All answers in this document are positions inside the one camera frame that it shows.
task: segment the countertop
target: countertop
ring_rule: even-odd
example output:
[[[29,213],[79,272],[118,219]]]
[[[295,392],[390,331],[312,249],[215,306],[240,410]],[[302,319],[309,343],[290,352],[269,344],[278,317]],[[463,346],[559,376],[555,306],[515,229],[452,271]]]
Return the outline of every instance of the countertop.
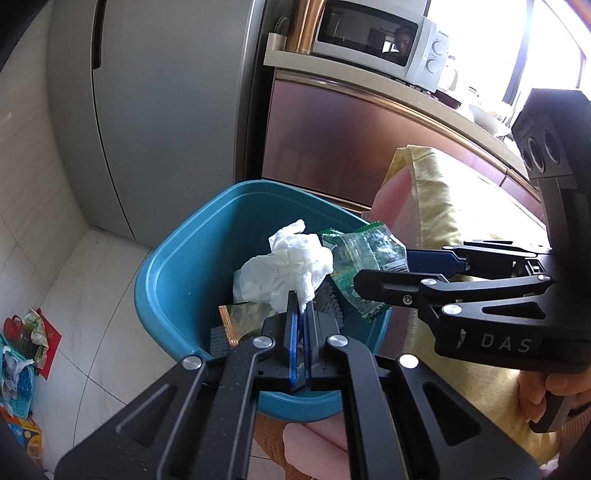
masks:
[[[286,52],[284,46],[285,37],[270,34],[264,64],[346,82],[390,98],[449,127],[493,155],[509,169],[525,179],[528,178],[521,158],[486,130],[443,103],[376,73],[321,57]]]

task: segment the human hand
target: human hand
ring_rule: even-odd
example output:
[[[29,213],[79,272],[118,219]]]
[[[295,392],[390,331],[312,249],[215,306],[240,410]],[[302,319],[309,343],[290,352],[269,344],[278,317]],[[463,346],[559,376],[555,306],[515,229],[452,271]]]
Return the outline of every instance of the human hand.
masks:
[[[526,419],[539,422],[546,411],[546,391],[561,397],[577,395],[574,408],[591,401],[591,368],[580,374],[519,372],[519,406]]]

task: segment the silver refrigerator door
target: silver refrigerator door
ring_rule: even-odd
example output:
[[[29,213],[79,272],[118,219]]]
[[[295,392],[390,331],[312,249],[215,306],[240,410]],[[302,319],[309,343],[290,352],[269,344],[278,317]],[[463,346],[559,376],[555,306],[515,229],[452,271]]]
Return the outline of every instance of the silver refrigerator door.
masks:
[[[243,179],[264,0],[108,0],[96,112],[134,237],[158,245]]]
[[[61,159],[86,219],[133,238],[115,193],[96,124],[91,45],[96,0],[56,0],[47,89]]]

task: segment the finger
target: finger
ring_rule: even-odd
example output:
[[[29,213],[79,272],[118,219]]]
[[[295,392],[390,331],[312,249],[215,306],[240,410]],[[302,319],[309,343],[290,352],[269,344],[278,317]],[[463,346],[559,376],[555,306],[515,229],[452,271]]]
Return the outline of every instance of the finger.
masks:
[[[591,369],[581,374],[550,374],[546,379],[546,388],[561,397],[587,391],[591,388]]]
[[[540,372],[519,372],[519,391],[535,405],[539,405],[546,394],[545,382],[545,375]]]
[[[540,421],[540,418],[544,415],[546,411],[546,399],[542,398],[542,400],[536,404],[533,403],[527,396],[525,390],[519,390],[519,407],[521,408],[521,412],[523,413],[524,417],[529,421],[533,420],[534,422]]]

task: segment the yellow towel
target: yellow towel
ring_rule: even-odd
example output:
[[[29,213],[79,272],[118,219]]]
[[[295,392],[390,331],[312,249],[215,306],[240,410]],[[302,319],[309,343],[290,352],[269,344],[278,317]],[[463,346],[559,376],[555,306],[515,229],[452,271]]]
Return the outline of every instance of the yellow towel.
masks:
[[[440,249],[475,239],[510,239],[547,245],[544,224],[509,194],[449,155],[428,147],[399,148],[384,183],[408,165],[418,202],[421,248]],[[436,371],[540,465],[560,446],[555,433],[533,433],[520,413],[517,370],[444,358],[427,325],[411,319],[405,351]]]

